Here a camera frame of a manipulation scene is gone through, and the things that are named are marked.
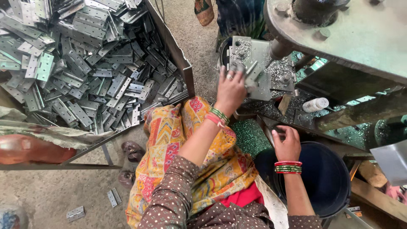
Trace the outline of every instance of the black bucket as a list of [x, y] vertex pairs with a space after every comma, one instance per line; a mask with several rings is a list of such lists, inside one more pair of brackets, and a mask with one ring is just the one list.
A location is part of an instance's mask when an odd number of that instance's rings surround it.
[[[299, 161], [302, 162], [301, 177], [315, 214], [329, 218], [349, 204], [349, 171], [334, 151], [318, 142], [302, 142]], [[263, 150], [254, 159], [261, 178], [287, 203], [284, 176], [275, 173], [275, 162], [277, 158], [272, 149]]]

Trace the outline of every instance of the red cloth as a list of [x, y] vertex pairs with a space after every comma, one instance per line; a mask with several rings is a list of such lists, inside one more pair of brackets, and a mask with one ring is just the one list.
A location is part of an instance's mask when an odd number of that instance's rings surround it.
[[223, 203], [223, 205], [226, 207], [229, 207], [230, 203], [244, 207], [252, 201], [256, 201], [257, 203], [264, 205], [263, 195], [258, 190], [255, 182], [253, 182], [247, 189], [236, 192], [219, 202]]

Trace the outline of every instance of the green metal shavings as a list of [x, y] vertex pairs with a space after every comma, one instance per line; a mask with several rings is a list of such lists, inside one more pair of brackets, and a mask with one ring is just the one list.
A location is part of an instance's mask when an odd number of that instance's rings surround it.
[[262, 150], [271, 148], [269, 140], [254, 119], [238, 121], [231, 128], [236, 133], [236, 145], [252, 158]]

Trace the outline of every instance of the white bottle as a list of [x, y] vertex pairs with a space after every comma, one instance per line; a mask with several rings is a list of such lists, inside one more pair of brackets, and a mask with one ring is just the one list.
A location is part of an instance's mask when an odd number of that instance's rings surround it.
[[317, 98], [317, 99], [313, 99], [311, 101], [305, 102], [302, 105], [302, 108], [304, 109], [305, 112], [311, 113], [311, 112], [322, 110], [325, 107], [328, 107], [328, 105], [329, 105], [329, 101], [326, 98]]

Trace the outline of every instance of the brown polka dot shirt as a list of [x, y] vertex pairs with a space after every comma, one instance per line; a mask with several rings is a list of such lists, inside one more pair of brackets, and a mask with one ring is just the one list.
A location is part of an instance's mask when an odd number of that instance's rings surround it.
[[[245, 207], [215, 203], [193, 217], [191, 188], [199, 167], [175, 156], [163, 180], [153, 191], [138, 228], [151, 229], [261, 229], [274, 228], [264, 205], [251, 202]], [[290, 229], [322, 229], [318, 216], [288, 216]]]

